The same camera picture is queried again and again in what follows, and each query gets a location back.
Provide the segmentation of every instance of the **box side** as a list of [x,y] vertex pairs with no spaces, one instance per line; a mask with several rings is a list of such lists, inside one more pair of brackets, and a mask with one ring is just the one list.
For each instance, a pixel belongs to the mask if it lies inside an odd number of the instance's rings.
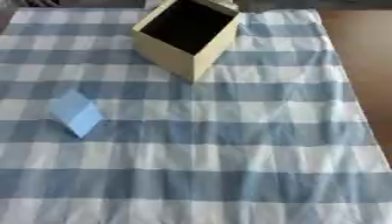
[[133,31],[134,47],[144,57],[170,72],[193,81],[193,56],[140,31]]
[[193,1],[198,3],[198,4],[203,4],[203,5],[211,8],[211,9],[213,9],[215,11],[219,11],[219,12],[221,12],[223,14],[226,14],[226,15],[229,15],[229,16],[235,17],[239,13],[236,10],[232,10],[232,9],[230,9],[228,7],[225,7],[225,6],[223,6],[223,5],[219,4],[219,3],[212,2],[210,0],[193,0]]
[[235,41],[239,15],[235,16],[193,59],[193,76],[197,80]]
[[176,1],[177,0],[165,0],[155,10],[153,10],[146,17],[144,17],[142,20],[140,20],[137,24],[135,24],[133,26],[132,30],[140,32],[149,22],[151,22],[154,18],[159,16],[162,12],[164,12],[167,8],[169,8]]

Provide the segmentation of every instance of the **blue card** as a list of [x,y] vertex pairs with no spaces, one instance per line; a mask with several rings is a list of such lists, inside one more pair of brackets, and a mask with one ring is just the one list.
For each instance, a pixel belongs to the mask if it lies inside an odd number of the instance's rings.
[[103,119],[94,103],[73,89],[53,101],[49,110],[79,138]]

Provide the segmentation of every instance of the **tablecloth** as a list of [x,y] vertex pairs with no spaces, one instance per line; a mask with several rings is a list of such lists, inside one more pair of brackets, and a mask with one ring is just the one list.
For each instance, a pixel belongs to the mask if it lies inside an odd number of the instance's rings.
[[[0,36],[1,223],[392,222],[389,166],[316,11],[242,14],[195,84],[133,50],[146,12],[15,14]],[[47,112],[69,89],[105,116],[83,139]]]

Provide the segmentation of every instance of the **wooden table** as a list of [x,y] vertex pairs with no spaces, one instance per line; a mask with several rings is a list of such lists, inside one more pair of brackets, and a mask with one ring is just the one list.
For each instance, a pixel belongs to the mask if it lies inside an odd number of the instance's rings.
[[[0,10],[0,28],[7,25],[12,13]],[[392,11],[326,10],[320,15],[375,137],[392,164]]]

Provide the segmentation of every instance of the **beige box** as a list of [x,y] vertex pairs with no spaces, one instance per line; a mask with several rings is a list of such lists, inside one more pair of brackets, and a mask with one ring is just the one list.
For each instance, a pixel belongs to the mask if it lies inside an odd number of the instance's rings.
[[209,0],[166,0],[132,29],[144,57],[196,81],[235,40],[239,12]]

